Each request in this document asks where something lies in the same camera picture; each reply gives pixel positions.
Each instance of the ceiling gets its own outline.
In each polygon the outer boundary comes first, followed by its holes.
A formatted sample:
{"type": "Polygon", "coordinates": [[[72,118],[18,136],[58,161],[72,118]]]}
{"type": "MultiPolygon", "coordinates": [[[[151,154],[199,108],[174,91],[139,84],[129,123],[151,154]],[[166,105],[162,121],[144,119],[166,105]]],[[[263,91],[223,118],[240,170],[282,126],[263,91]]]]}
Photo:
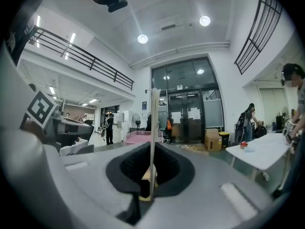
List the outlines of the ceiling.
{"type": "Polygon", "coordinates": [[[305,49],[297,32],[293,34],[287,45],[269,66],[258,75],[254,82],[256,84],[280,82],[282,79],[282,69],[286,63],[296,63],[305,69],[305,49]]]}
{"type": "Polygon", "coordinates": [[[129,64],[197,43],[227,40],[231,0],[127,0],[114,13],[92,0],[44,0],[42,5],[87,28],[129,64]],[[199,19],[207,15],[209,26],[199,19]],[[175,25],[171,29],[162,28],[175,25]],[[148,36],[146,44],[137,37],[148,36]]]}
{"type": "Polygon", "coordinates": [[[71,104],[89,104],[90,100],[98,99],[98,101],[92,103],[91,107],[93,107],[94,105],[99,106],[118,99],[121,101],[127,100],[120,95],[97,88],[96,86],[76,80],[72,77],[46,69],[25,60],[22,60],[19,64],[18,72],[26,83],[35,84],[37,89],[44,91],[50,96],[53,96],[49,89],[49,86],[52,86],[55,90],[55,96],[57,98],[62,100],[66,99],[66,102],[71,104]]]}

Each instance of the railing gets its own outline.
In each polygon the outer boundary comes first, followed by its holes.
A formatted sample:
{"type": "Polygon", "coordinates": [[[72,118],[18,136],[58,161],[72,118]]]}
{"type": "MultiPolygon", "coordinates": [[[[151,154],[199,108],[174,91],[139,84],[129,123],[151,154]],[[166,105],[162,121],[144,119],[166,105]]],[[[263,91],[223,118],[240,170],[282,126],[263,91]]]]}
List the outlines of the railing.
{"type": "Polygon", "coordinates": [[[254,21],[247,40],[235,64],[243,74],[264,49],[272,36],[282,14],[282,6],[277,0],[259,0],[254,21]]]}
{"type": "Polygon", "coordinates": [[[132,79],[84,49],[41,27],[35,26],[33,31],[34,35],[29,41],[30,44],[35,44],[39,48],[51,50],[59,54],[60,57],[64,56],[66,60],[74,60],[86,66],[89,70],[97,71],[104,76],[111,78],[114,82],[118,82],[132,90],[132,85],[134,83],[132,79]]]}
{"type": "Polygon", "coordinates": [[[210,96],[206,97],[205,99],[206,100],[214,100],[214,99],[217,99],[217,98],[219,98],[219,97],[217,97],[217,93],[216,93],[216,90],[215,90],[214,92],[212,92],[210,94],[210,96]]]}

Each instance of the cardboard box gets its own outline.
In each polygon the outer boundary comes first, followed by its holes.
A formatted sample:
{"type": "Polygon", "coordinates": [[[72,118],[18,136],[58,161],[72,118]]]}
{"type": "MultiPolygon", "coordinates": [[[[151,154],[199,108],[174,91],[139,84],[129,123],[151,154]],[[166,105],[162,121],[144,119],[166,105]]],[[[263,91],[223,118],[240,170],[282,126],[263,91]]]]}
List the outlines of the cardboard box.
{"type": "Polygon", "coordinates": [[[205,147],[207,151],[221,150],[222,140],[222,137],[218,135],[218,129],[205,130],[205,147]]]}

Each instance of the floor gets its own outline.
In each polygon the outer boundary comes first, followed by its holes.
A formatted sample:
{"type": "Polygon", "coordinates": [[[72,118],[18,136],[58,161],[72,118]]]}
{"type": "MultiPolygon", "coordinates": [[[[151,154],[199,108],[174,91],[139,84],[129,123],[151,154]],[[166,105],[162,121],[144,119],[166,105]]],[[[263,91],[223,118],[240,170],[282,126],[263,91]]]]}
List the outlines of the floor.
{"type": "MultiPolygon", "coordinates": [[[[101,135],[97,135],[97,133],[93,133],[89,140],[89,144],[94,144],[95,152],[119,148],[119,147],[122,147],[122,144],[124,146],[129,145],[128,143],[115,143],[112,145],[106,145],[105,140],[103,140],[101,135]]],[[[177,148],[181,148],[182,146],[184,148],[187,148],[187,146],[188,146],[188,145],[181,145],[181,144],[179,144],[179,145],[172,144],[172,145],[177,146],[177,148]]],[[[215,157],[220,160],[223,160],[224,162],[226,162],[229,165],[231,164],[232,157],[233,157],[231,154],[229,154],[225,150],[205,152],[205,154],[209,155],[211,157],[215,157]]],[[[266,172],[268,173],[268,175],[270,177],[269,181],[266,181],[264,179],[262,173],[258,173],[258,175],[256,176],[256,180],[255,180],[256,183],[258,183],[262,188],[264,188],[266,190],[266,192],[270,195],[277,189],[277,187],[281,183],[284,164],[285,164],[285,157],[282,157],[272,167],[270,167],[268,170],[266,170],[266,172]]],[[[235,160],[234,169],[236,169],[237,171],[241,172],[242,174],[244,174],[245,176],[247,176],[249,178],[251,177],[252,167],[239,159],[235,160]]]]}

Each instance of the chair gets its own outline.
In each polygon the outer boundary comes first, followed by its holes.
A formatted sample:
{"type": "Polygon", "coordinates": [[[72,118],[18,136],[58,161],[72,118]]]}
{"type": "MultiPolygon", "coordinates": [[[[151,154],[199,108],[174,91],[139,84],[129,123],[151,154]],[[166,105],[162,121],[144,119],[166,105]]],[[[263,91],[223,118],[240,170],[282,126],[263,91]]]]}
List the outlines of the chair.
{"type": "Polygon", "coordinates": [[[90,144],[78,150],[74,155],[89,154],[93,152],[94,152],[94,144],[90,144]]]}

